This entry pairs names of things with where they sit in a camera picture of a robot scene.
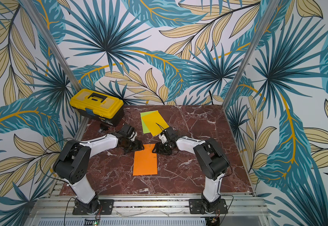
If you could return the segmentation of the yellow paper sheet stack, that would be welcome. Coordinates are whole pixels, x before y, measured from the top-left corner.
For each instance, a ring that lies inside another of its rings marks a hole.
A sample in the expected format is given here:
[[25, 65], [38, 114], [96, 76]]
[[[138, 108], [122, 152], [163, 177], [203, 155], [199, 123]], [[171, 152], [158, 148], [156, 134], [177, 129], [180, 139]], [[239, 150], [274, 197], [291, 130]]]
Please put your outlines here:
[[169, 127], [167, 122], [164, 120], [164, 118], [158, 111], [144, 116], [143, 120], [148, 129], [150, 130], [150, 133], [154, 137], [159, 135], [164, 129]]

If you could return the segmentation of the green paper sheet stack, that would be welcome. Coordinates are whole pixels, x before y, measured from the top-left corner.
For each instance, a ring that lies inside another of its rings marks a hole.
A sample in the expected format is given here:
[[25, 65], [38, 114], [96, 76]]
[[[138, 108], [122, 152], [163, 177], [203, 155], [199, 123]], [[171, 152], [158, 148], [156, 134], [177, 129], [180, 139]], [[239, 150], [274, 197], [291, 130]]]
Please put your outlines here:
[[140, 118], [141, 118], [141, 122], [142, 122], [142, 130], [143, 130], [143, 133], [144, 134], [150, 133], [150, 130], [146, 126], [146, 124], [145, 124], [145, 122], [143, 120], [143, 117], [146, 116], [146, 115], [149, 115], [151, 113], [154, 113], [154, 112], [156, 112], [156, 111], [149, 111], [149, 112], [142, 112], [142, 113], [140, 113]]

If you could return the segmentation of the orange paper sheet stack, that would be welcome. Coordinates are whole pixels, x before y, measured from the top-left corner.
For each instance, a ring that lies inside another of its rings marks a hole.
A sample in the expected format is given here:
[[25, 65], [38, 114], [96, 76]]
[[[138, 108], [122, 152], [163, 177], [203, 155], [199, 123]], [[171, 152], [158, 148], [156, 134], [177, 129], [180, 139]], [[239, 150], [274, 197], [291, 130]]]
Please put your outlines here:
[[157, 154], [153, 153], [155, 144], [144, 145], [144, 150], [134, 155], [133, 176], [157, 175]]

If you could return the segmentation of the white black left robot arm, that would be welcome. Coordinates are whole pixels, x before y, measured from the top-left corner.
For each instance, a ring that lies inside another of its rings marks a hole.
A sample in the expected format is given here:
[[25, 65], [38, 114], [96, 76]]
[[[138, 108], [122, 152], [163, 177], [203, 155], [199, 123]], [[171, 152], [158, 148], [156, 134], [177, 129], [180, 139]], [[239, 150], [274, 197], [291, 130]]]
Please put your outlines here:
[[53, 171], [69, 184], [79, 202], [89, 204], [96, 196], [86, 177], [90, 158], [115, 148], [121, 148], [124, 153], [144, 150], [142, 141], [136, 136], [135, 128], [125, 124], [120, 131], [99, 138], [88, 141], [70, 140], [60, 152]]

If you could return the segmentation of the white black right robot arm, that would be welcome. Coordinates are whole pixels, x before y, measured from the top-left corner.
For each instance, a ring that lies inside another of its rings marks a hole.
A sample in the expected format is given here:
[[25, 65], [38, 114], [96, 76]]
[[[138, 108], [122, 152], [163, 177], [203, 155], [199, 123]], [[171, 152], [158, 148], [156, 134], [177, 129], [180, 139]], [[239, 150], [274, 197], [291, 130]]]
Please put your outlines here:
[[205, 175], [202, 198], [210, 204], [218, 202], [222, 178], [227, 175], [230, 166], [221, 145], [214, 138], [199, 140], [179, 136], [171, 127], [164, 129], [158, 137], [160, 141], [155, 144], [154, 153], [171, 155], [174, 149], [178, 149], [196, 156], [201, 171]]

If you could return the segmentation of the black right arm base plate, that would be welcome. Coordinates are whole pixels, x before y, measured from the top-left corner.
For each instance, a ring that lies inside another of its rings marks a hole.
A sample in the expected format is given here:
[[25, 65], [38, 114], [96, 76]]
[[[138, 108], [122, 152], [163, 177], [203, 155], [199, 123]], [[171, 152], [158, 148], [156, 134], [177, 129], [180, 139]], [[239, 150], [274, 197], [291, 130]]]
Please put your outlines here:
[[227, 214], [229, 205], [224, 199], [218, 198], [213, 202], [207, 201], [205, 198], [189, 199], [190, 214]]

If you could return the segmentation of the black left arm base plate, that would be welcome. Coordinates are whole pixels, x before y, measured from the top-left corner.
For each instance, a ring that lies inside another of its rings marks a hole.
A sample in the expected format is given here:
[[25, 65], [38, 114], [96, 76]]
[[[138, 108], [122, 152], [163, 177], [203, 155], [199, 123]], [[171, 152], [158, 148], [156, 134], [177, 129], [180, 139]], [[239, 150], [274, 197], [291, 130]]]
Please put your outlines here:
[[114, 207], [113, 199], [93, 199], [90, 203], [75, 200], [73, 215], [111, 215]]

